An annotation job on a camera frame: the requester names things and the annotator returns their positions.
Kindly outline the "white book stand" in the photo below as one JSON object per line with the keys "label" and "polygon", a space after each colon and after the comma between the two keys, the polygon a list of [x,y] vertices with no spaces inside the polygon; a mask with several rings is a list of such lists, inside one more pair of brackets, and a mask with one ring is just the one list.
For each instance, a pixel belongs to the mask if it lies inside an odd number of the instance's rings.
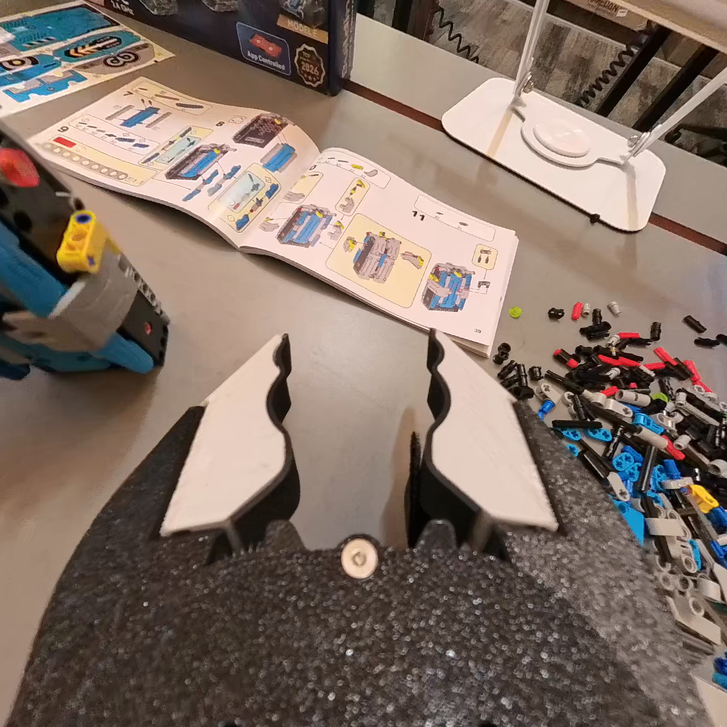
{"label": "white book stand", "polygon": [[641,231],[666,173],[649,148],[724,86],[726,71],[654,130],[627,139],[533,90],[532,68],[548,5],[534,5],[515,78],[485,81],[443,114],[443,129],[592,221]]}

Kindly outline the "blue sticker sheet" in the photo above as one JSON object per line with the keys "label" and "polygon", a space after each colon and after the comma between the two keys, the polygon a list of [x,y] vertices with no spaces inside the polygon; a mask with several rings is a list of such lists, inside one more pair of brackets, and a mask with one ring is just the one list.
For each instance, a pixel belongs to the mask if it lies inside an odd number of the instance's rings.
{"label": "blue sticker sheet", "polygon": [[87,2],[2,17],[1,36],[2,118],[174,57]]}

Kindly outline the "instruction booklet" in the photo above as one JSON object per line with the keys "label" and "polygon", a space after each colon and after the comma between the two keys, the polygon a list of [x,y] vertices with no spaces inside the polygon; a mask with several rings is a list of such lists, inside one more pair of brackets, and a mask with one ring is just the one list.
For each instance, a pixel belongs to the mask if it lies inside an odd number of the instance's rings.
{"label": "instruction booklet", "polygon": [[28,139],[88,183],[163,204],[483,356],[518,247],[350,150],[318,150],[286,117],[140,78]]}

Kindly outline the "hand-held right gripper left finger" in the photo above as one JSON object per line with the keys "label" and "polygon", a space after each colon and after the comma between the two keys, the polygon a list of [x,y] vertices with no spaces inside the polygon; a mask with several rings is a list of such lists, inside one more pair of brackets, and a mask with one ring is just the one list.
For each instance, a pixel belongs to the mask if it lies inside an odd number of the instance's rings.
{"label": "hand-held right gripper left finger", "polygon": [[291,372],[289,336],[277,334],[206,397],[161,537],[218,532],[240,551],[292,517],[300,478],[284,427]]}

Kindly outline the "pile of toy brick pieces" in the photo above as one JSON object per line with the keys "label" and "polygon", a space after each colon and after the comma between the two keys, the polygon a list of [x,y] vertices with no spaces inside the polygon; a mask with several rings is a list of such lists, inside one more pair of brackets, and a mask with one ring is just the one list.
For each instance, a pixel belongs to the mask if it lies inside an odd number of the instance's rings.
{"label": "pile of toy brick pieces", "polygon": [[613,328],[574,305],[585,344],[557,348],[557,373],[526,367],[496,346],[497,378],[602,483],[656,573],[677,626],[695,648],[725,647],[725,399],[695,362],[649,334]]}

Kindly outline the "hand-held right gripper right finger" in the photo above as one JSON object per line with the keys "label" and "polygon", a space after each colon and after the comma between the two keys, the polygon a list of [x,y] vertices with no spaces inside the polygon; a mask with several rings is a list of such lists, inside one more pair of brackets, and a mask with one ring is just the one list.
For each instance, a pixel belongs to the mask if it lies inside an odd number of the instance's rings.
{"label": "hand-held right gripper right finger", "polygon": [[555,533],[560,523],[523,430],[527,404],[477,365],[443,332],[427,342],[432,424],[412,437],[408,545],[434,521],[450,524],[457,545],[495,548],[505,529]]}

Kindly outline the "grey blue toy brick model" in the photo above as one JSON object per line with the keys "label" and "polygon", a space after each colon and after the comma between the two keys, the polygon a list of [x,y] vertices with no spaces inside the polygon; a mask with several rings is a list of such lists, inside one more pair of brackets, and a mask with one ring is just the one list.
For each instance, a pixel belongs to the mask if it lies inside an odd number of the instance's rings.
{"label": "grey blue toy brick model", "polygon": [[168,315],[98,217],[1,130],[1,376],[164,365]]}

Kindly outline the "dark printed toy set box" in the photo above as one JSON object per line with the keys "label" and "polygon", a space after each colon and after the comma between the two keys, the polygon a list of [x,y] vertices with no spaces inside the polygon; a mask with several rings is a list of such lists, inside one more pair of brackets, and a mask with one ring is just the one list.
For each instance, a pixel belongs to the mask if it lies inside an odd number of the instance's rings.
{"label": "dark printed toy set box", "polygon": [[138,20],[324,95],[353,66],[355,1],[101,1]]}

